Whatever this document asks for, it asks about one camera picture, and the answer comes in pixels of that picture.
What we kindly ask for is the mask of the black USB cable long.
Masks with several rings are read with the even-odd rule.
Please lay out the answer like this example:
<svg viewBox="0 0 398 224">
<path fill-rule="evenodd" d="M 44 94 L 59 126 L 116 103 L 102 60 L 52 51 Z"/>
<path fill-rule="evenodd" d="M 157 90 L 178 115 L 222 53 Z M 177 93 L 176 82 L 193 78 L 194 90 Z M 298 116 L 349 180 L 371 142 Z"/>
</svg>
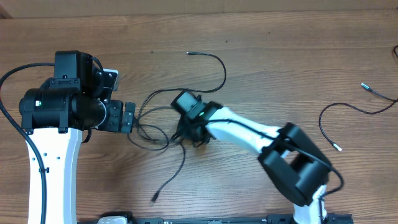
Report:
<svg viewBox="0 0 398 224">
<path fill-rule="evenodd" d="M 393 107 L 395 104 L 397 104 L 397 98 L 396 98 L 396 99 L 393 99 L 393 98 L 389 98 L 389 97 L 387 97 L 387 96 L 385 96 L 385 95 L 382 95 L 382 94 L 378 93 L 377 91 L 375 91 L 374 89 L 372 89 L 369 85 L 367 85 L 367 84 L 365 84 L 365 83 L 361 83 L 360 85 L 361 85 L 361 87 L 362 87 L 364 90 L 366 90 L 367 92 L 370 92 L 371 94 L 376 95 L 377 97 L 382 98 L 382 99 L 384 99 L 384 100 L 390 101 L 391 103 L 390 103 L 387 107 L 385 107 L 385 108 L 383 108 L 383 109 L 380 109 L 380 110 L 378 110 L 378 111 L 373 111 L 373 112 L 360 109 L 360 108 L 358 108 L 358 107 L 356 107 L 356 106 L 353 106 L 353 105 L 351 105 L 351 104 L 349 104 L 349 103 L 344 103 L 344 102 L 336 102 L 336 103 L 332 103 L 332 104 L 329 104 L 329 105 L 325 106 L 325 107 L 321 110 L 321 112 L 320 112 L 320 114 L 319 114 L 319 117 L 318 117 L 318 127 L 319 127 L 320 132 L 321 132 L 321 134 L 323 135 L 323 137 L 324 137 L 324 138 L 329 142 L 329 144 L 330 144 L 333 148 L 335 148 L 338 152 L 341 152 L 343 149 L 342 149 L 339 145 L 337 145 L 336 142 L 334 142 L 332 139 L 330 139 L 330 138 L 327 136 L 327 134 L 326 134 L 326 132 L 324 131 L 323 126 L 322 126 L 323 114 L 325 113 L 325 111 L 326 111 L 327 109 L 332 108 L 332 107 L 334 107 L 334 106 L 345 106 L 345 107 L 351 108 L 351 109 L 353 109 L 353 110 L 355 110 L 355 111 L 359 111 L 360 113 L 363 113 L 363 114 L 374 115 L 374 114 L 382 113 L 382 112 L 388 110 L 389 108 Z"/>
</svg>

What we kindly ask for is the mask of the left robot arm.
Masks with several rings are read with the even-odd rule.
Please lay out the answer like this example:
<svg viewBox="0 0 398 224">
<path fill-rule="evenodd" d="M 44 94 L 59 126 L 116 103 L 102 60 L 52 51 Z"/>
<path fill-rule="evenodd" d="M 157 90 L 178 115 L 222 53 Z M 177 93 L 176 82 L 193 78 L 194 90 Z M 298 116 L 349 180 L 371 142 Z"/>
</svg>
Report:
<svg viewBox="0 0 398 224">
<path fill-rule="evenodd" d="M 58 51 L 54 75 L 19 103 L 21 126 L 34 143 L 30 159 L 29 223 L 76 223 L 76 167 L 84 131 L 129 134 L 135 103 L 111 99 L 117 70 L 92 55 Z"/>
</svg>

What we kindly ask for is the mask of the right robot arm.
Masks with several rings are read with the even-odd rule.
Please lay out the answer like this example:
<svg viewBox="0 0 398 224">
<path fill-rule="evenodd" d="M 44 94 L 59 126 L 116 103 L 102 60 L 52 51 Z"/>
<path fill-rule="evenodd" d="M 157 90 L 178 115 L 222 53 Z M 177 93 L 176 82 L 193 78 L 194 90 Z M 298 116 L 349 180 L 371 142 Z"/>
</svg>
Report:
<svg viewBox="0 0 398 224">
<path fill-rule="evenodd" d="M 321 196 L 326 192 L 331 163 L 298 126 L 259 124 L 189 91 L 181 92 L 171 106 L 180 113 L 175 137 L 199 144 L 213 138 L 248 150 L 277 190 L 293 203 L 295 223 L 326 222 Z"/>
</svg>

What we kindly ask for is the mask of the black USB cable short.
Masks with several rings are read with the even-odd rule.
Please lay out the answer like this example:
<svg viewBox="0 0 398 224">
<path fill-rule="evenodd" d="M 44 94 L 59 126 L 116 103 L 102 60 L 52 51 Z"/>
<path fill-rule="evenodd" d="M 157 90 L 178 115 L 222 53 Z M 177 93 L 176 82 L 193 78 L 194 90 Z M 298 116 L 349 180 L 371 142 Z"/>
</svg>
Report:
<svg viewBox="0 0 398 224">
<path fill-rule="evenodd" d="M 130 134 L 127 135 L 127 139 L 129 140 L 130 143 L 132 143 L 134 146 L 150 151 L 150 152 L 156 152 L 159 155 L 162 153 L 166 152 L 168 149 L 173 148 L 173 147 L 181 147 L 182 149 L 182 161 L 174 173 L 173 176 L 171 176 L 169 179 L 167 179 L 164 183 L 160 185 L 160 187 L 157 189 L 157 191 L 153 194 L 149 204 L 153 206 L 157 199 L 159 198 L 162 190 L 171 182 L 173 181 L 181 172 L 185 165 L 185 161 L 187 158 L 187 150 L 185 146 L 183 145 L 183 142 L 186 139 L 181 139 L 175 138 L 175 132 L 177 130 L 177 125 L 178 122 L 182 119 L 183 121 L 190 121 L 188 118 L 186 112 L 184 113 L 179 113 L 179 110 L 174 108 L 174 106 L 158 106 L 155 108 L 151 108 L 147 110 L 147 106 L 152 101 L 156 96 L 162 94 L 162 93 L 170 93 L 170 92 L 180 92 L 180 93 L 193 93 L 194 96 L 193 98 L 196 100 L 201 99 L 201 95 L 203 93 L 214 93 L 216 91 L 221 90 L 227 80 L 227 69 L 226 65 L 224 64 L 224 61 L 222 61 L 219 56 L 210 54 L 210 53 L 205 53 L 205 52 L 187 52 L 187 55 L 191 56 L 204 56 L 204 57 L 211 57 L 217 60 L 222 69 L 223 77 L 221 84 L 218 86 L 210 89 L 210 90 L 195 90 L 191 88 L 164 88 L 164 89 L 159 89 L 154 92 L 152 92 L 142 103 L 141 107 L 139 108 L 138 115 L 136 116 L 134 120 L 134 128 L 136 129 L 136 134 L 137 137 L 142 141 L 145 142 L 146 144 L 139 144 L 137 141 L 133 140 L 132 136 Z M 159 125 L 155 123 L 150 123 L 149 121 L 146 121 L 145 119 L 152 113 L 155 113 L 156 111 L 166 111 L 166 110 L 172 110 L 177 113 L 178 115 L 178 120 L 174 122 L 174 124 L 171 124 L 169 126 L 169 130 L 165 130 L 164 128 L 161 128 Z M 200 121 L 198 124 L 195 124 L 193 121 L 190 121 L 193 123 L 195 126 L 201 126 L 204 125 L 205 123 L 203 121 Z"/>
</svg>

